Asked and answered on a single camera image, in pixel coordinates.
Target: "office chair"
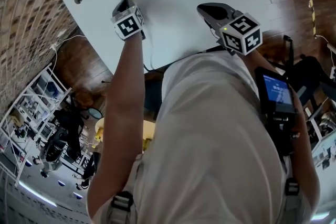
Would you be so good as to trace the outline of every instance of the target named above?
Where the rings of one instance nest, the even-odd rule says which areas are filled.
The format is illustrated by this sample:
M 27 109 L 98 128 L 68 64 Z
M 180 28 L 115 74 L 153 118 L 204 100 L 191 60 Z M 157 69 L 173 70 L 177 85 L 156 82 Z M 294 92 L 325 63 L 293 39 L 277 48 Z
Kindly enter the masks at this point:
M 321 111 L 324 104 L 317 105 L 314 93 L 321 88 L 327 98 L 336 101 L 336 83 L 327 76 L 315 57 L 301 55 L 301 61 L 294 65 L 293 40 L 286 35 L 283 40 L 285 43 L 290 43 L 288 61 L 285 65 L 269 62 L 285 71 L 284 76 L 298 94 L 302 106 L 305 106 L 310 100 L 313 112 L 307 121 L 311 121 Z

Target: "display screen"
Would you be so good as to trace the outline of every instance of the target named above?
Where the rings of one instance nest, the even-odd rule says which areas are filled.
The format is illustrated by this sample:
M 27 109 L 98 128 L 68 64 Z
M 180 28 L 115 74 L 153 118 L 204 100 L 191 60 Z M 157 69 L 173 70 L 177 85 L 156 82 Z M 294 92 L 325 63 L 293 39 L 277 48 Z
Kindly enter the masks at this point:
M 277 103 L 292 104 L 287 84 L 281 80 L 264 75 L 268 99 Z

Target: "brick wall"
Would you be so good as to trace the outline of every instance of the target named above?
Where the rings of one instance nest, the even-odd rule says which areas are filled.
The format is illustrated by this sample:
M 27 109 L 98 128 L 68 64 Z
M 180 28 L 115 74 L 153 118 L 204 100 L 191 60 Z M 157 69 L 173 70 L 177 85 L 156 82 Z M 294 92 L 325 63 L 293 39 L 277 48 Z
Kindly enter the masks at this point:
M 62 0 L 0 0 L 0 119 L 76 27 Z

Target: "black buckle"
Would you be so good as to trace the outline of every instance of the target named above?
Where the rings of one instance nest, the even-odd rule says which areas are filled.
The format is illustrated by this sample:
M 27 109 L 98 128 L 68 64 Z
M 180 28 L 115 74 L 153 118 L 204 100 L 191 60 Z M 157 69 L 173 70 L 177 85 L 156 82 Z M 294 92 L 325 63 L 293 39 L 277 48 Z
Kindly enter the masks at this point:
M 126 212 L 131 211 L 131 206 L 133 205 L 133 195 L 128 191 L 122 191 L 115 195 L 112 200 L 111 206 Z
M 285 186 L 286 196 L 296 196 L 299 194 L 299 191 L 300 187 L 298 182 L 294 178 L 288 178 Z

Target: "yellow and black tape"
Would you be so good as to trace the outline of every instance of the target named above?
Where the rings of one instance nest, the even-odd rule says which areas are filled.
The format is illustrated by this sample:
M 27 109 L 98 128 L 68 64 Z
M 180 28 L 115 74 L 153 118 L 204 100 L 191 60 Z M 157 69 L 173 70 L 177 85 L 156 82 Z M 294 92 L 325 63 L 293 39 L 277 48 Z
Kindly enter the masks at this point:
M 316 21 L 315 21 L 315 9 L 314 9 L 313 0 L 309 0 L 309 4 L 310 4 L 312 19 L 313 19 L 313 34 L 314 34 L 314 38 L 316 38 Z

